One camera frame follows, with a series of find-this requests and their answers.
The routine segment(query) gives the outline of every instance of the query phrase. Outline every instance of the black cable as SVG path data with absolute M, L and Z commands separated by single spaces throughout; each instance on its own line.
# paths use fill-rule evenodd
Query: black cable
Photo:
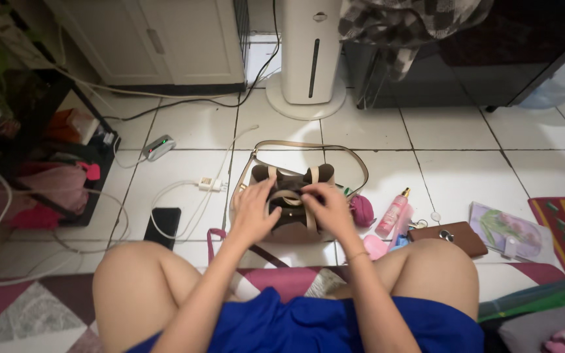
M 178 104 L 181 104 L 181 103 L 191 103 L 191 102 L 211 102 L 211 103 L 215 103 L 215 104 L 218 104 L 219 106 L 226 107 L 226 108 L 238 108 L 238 107 L 240 107 L 243 103 L 246 102 L 248 97 L 250 97 L 250 94 L 252 93 L 254 86 L 256 86 L 256 84 L 259 82 L 259 79 L 261 78 L 263 70 L 265 70 L 267 65 L 269 65 L 269 62 L 272 61 L 272 59 L 276 56 L 276 54 L 278 54 L 278 49 L 280 48 L 281 41 L 280 41 L 280 38 L 278 37 L 278 25 L 276 24 L 276 0 L 272 0 L 272 12 L 274 13 L 274 30 L 276 31 L 276 43 L 277 43 L 276 50 L 272 53 L 272 56 L 269 58 L 269 60 L 267 60 L 263 64 L 261 69 L 259 70 L 259 73 L 256 75 L 256 79 L 252 83 L 252 86 L 250 86 L 250 89 L 247 91 L 247 94 L 246 94 L 246 97 L 244 98 L 244 100 L 242 100 L 238 104 L 231 106 L 231 105 L 220 103 L 220 102 L 217 102 L 216 100 L 207 99 L 207 98 L 187 99 L 187 100 L 179 100 L 177 102 L 165 104 L 163 106 L 158 106 L 156 108 L 146 110 L 142 113 L 139 113 L 135 116 L 128 117 L 128 118 L 125 118 L 125 119 L 122 119 L 120 117 L 114 117 L 114 116 L 105 116 L 104 118 L 105 119 L 117 119 L 117 120 L 121 120 L 121 121 L 130 121 L 130 120 L 134 120 L 138 117 L 142 117 L 142 116 L 146 115 L 147 113 L 154 112 L 154 111 L 162 109 L 162 108 L 173 107 L 173 106 L 177 106 Z

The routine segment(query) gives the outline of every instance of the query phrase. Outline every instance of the white tower fan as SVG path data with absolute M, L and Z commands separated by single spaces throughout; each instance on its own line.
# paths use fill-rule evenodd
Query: white tower fan
M 341 0 L 283 0 L 282 68 L 265 86 L 267 100 L 284 116 L 317 120 L 346 98 L 337 77 Z

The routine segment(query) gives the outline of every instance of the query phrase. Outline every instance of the beige handbag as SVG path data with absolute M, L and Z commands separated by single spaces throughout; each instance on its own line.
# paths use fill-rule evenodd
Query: beige handbag
M 280 141 L 280 140 L 267 140 L 261 141 L 256 144 L 252 155 L 247 161 L 246 167 L 244 168 L 237 186 L 235 187 L 232 197 L 231 197 L 231 207 L 230 216 L 231 220 L 235 219 L 235 200 L 237 195 L 243 191 L 247 186 L 243 184 L 246 179 L 246 175 L 252 161 L 258 163 L 254 166 L 250 173 L 249 185 L 254 185 L 262 180 L 273 177 L 276 175 L 276 184 L 271 189 L 270 195 L 267 198 L 267 204 L 265 205 L 265 214 L 269 215 L 276 207 L 282 207 L 281 218 L 278 220 L 272 232 L 268 234 L 264 242 L 270 243 L 315 243 L 323 241 L 323 236 L 319 233 L 318 225 L 315 221 L 315 216 L 307 208 L 300 198 L 300 189 L 309 184 L 313 183 L 328 183 L 335 186 L 334 183 L 334 168 L 330 164 L 322 164 L 321 166 L 312 166 L 306 173 L 300 174 L 292 172 L 284 168 L 277 168 L 273 165 L 264 163 L 256 158 L 256 154 L 259 148 L 265 145 L 275 144 L 279 146 L 290 146 L 290 147 L 322 147 L 327 149 L 342 149 L 348 152 L 352 157 L 354 157 L 364 174 L 364 182 L 358 189 L 352 191 L 351 194 L 347 196 L 347 200 L 350 201 L 354 195 L 357 194 L 359 189 L 361 189 L 368 179 L 367 167 L 361 160 L 361 158 L 348 148 L 343 146 L 337 146 L 333 144 L 319 144 L 319 143 L 301 143 L 301 142 L 291 142 L 291 141 Z

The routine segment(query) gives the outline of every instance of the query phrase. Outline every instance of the blue shorts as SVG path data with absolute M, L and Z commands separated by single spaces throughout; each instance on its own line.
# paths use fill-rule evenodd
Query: blue shorts
M 437 301 L 392 297 L 423 352 L 483 352 L 483 331 Z M 161 333 L 130 350 L 149 352 Z M 280 302 L 274 288 L 243 303 L 224 303 L 208 352 L 363 352 L 352 299 L 297 297 Z

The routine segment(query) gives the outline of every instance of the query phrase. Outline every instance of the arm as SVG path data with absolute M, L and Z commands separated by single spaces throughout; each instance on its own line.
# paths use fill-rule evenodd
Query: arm
M 420 352 L 418 343 L 365 253 L 345 197 L 324 183 L 309 185 L 302 190 L 306 192 L 302 200 L 313 211 L 319 224 L 337 238 L 350 259 L 352 299 L 365 351 Z M 326 205 L 323 206 L 308 193 L 321 195 Z
M 248 187 L 235 200 L 237 217 L 227 240 L 156 342 L 153 353 L 206 352 L 224 297 L 239 260 L 276 224 L 281 210 L 264 217 L 265 199 L 275 180 Z

